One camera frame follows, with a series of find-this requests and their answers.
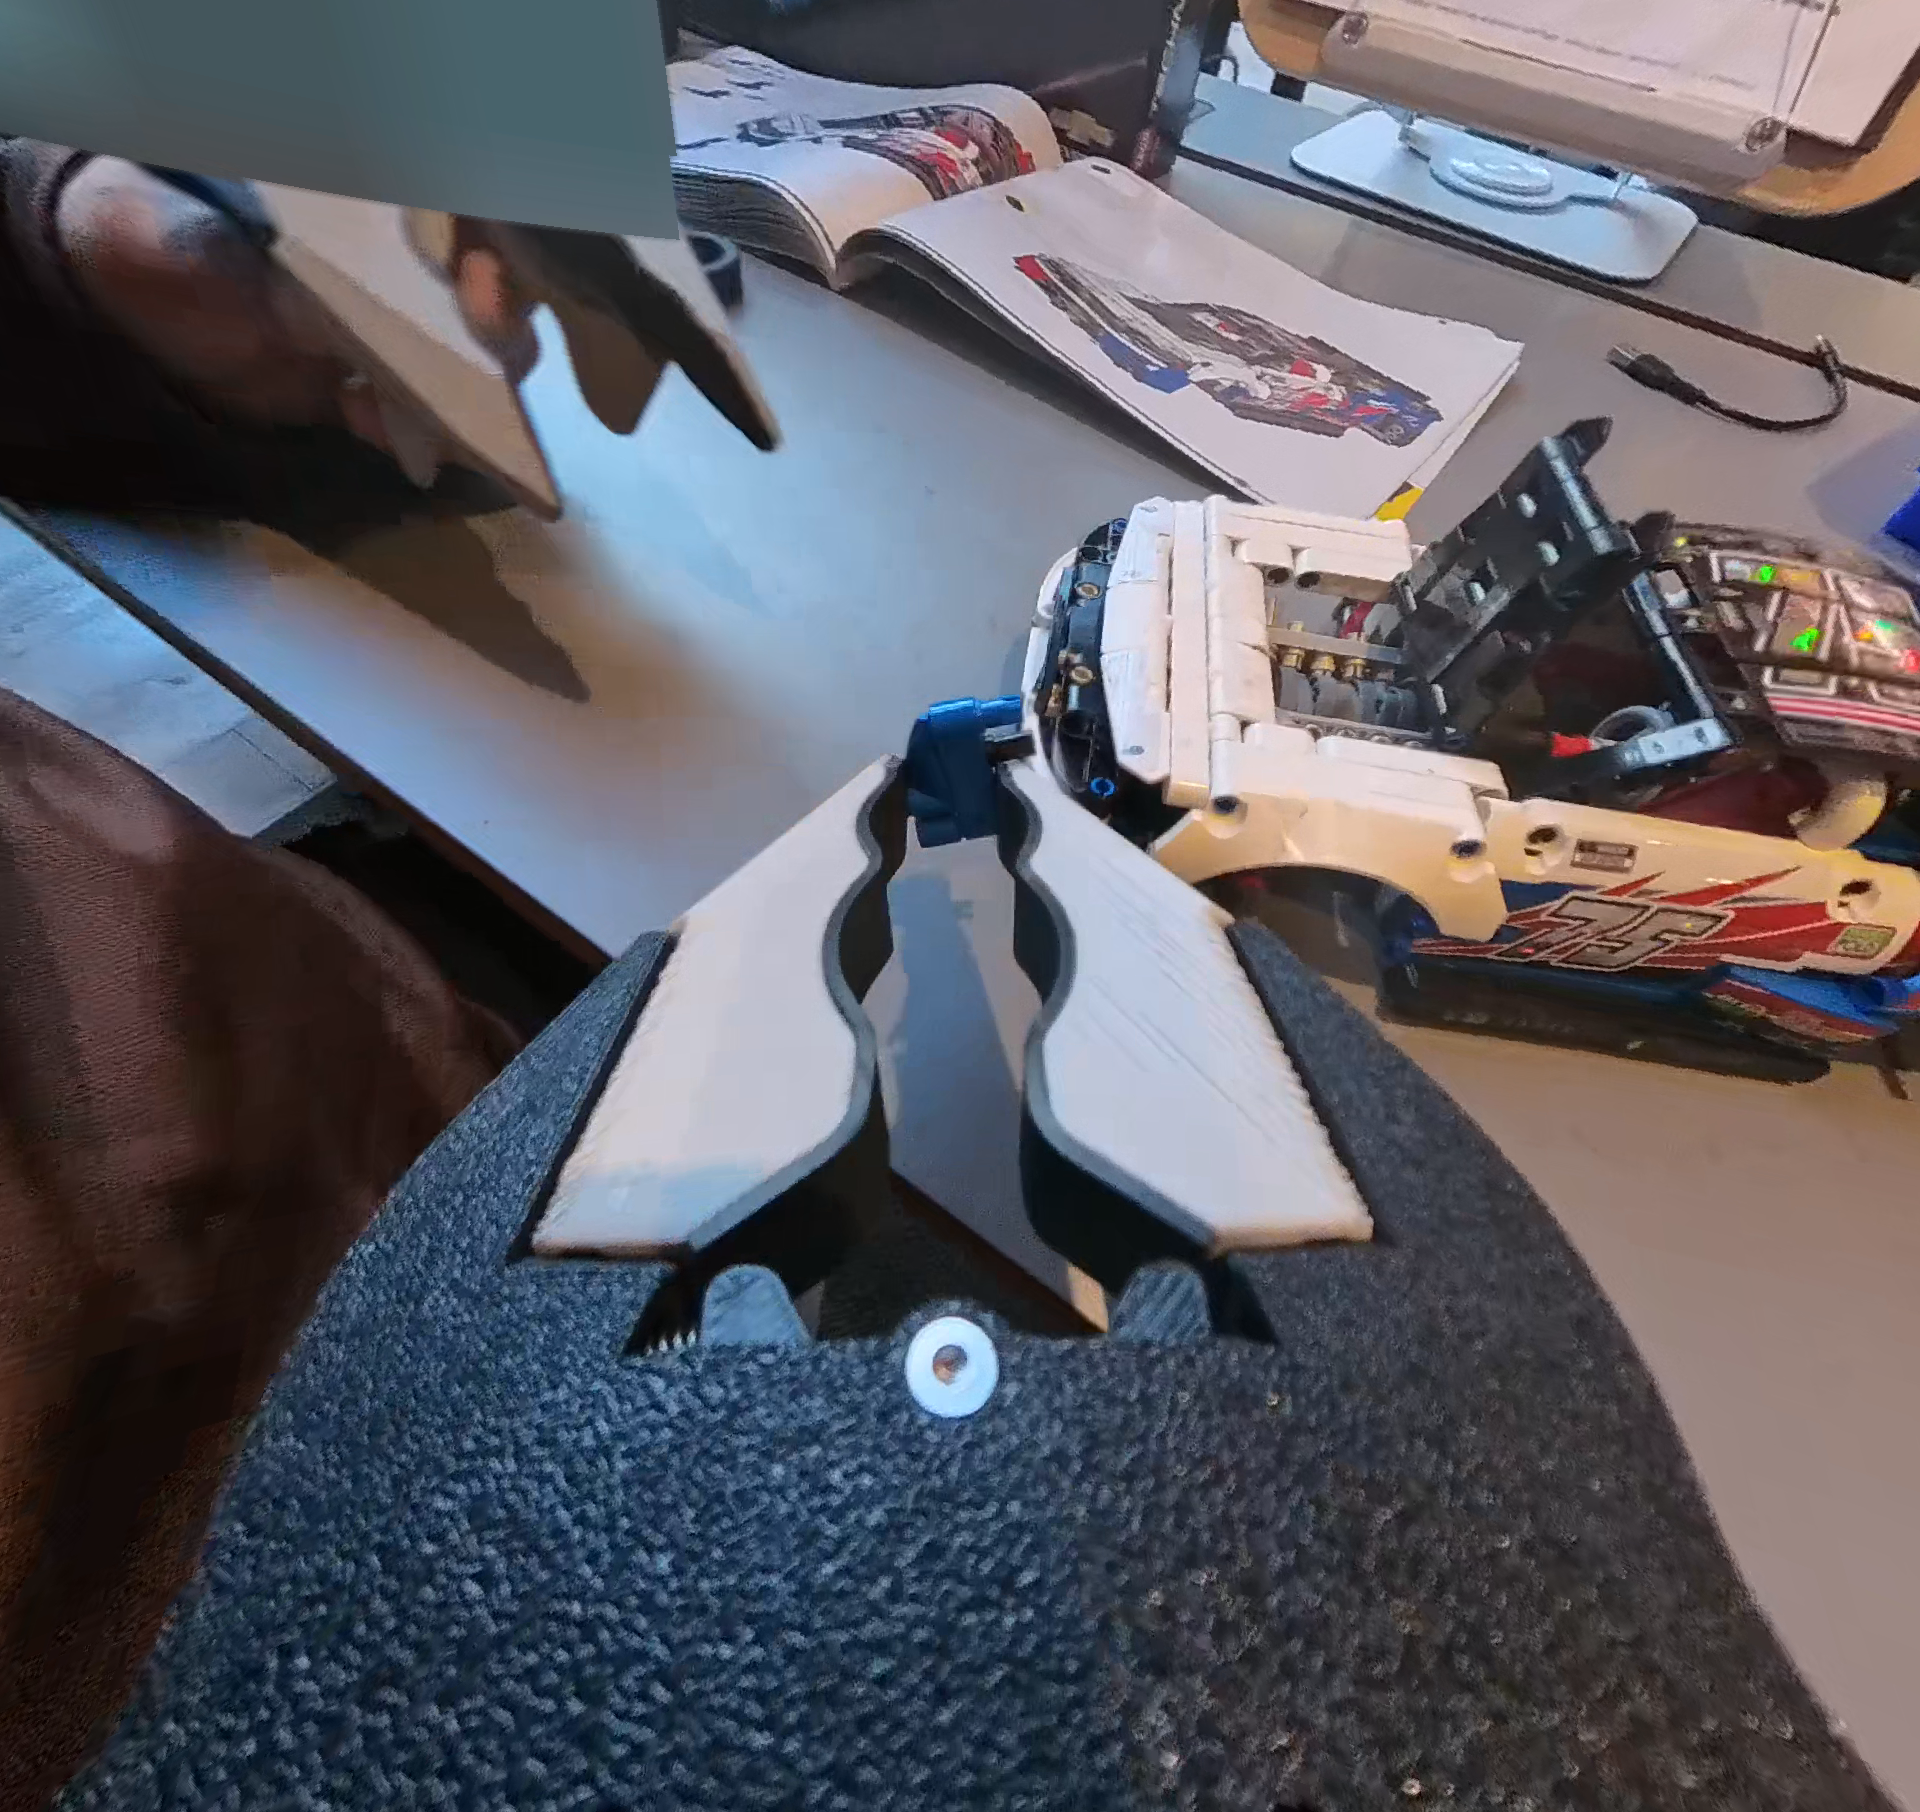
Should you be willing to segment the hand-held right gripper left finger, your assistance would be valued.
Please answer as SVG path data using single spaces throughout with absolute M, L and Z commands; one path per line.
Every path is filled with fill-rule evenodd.
M 905 849 L 881 755 L 698 899 L 534 1223 L 543 1257 L 694 1257 L 848 1151 L 877 1104 L 867 998 Z

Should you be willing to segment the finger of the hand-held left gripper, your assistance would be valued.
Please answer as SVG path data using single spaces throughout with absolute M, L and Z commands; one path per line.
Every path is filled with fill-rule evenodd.
M 279 211 L 275 262 L 372 379 L 412 480 L 462 462 L 556 520 L 562 497 L 516 379 L 462 310 L 455 238 L 444 211 Z
M 777 413 L 732 335 L 741 308 L 722 308 L 684 235 L 531 232 L 531 287 L 556 312 L 574 381 L 610 432 L 637 432 L 674 365 L 756 449 L 781 447 Z

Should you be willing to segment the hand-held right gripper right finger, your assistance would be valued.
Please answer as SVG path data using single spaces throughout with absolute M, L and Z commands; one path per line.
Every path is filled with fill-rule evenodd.
M 1014 953 L 1039 1009 L 1022 1113 L 1081 1174 L 1202 1257 L 1375 1233 L 1357 1176 L 1236 953 L 1229 913 L 1088 814 L 1044 763 L 997 768 Z

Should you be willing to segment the white brick model car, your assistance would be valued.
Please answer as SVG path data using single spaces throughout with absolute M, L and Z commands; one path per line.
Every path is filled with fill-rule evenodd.
M 1619 518 L 1609 427 L 1424 551 L 1140 503 L 1046 577 L 1026 727 L 1190 885 L 1357 892 L 1399 1020 L 1814 1080 L 1916 1031 L 1916 537 Z

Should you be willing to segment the blue toy brick connector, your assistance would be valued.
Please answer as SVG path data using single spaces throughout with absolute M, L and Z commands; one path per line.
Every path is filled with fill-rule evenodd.
M 942 698 L 914 720 L 904 755 L 905 807 L 923 847 L 992 838 L 997 774 L 992 739 L 1021 736 L 1018 695 Z

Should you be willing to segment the grey desk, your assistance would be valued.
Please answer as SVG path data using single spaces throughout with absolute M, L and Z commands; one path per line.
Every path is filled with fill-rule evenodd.
M 4 523 L 4 682 L 252 829 L 404 815 L 603 961 L 1018 672 L 1044 569 L 1206 477 L 923 285 L 752 262 L 756 453 L 680 375 L 632 436 L 551 358 L 567 514 L 330 531 Z M 1764 1607 L 1916 1806 L 1916 1076 L 1718 1079 L 1392 1028 L 1642 1344 Z

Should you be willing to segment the person's left hand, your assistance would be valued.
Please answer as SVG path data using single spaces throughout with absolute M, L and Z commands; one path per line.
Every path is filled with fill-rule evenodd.
M 204 200 L 88 153 L 52 198 L 76 374 L 61 451 L 124 497 L 428 491 L 459 457 Z

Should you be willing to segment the open instruction booklet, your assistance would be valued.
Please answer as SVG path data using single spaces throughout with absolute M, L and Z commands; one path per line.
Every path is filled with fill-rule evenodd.
M 900 265 L 1255 503 L 1369 518 L 1421 489 L 1524 346 L 1329 287 L 1111 158 L 1042 104 L 887 88 L 752 47 L 666 71 L 684 226 L 848 289 Z

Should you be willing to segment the white round stand base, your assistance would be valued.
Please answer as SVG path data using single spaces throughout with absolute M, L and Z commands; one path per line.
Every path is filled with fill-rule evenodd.
M 1646 285 L 1700 217 L 1634 172 L 1575 166 L 1405 109 L 1368 105 L 1290 149 L 1310 181 L 1617 285 Z

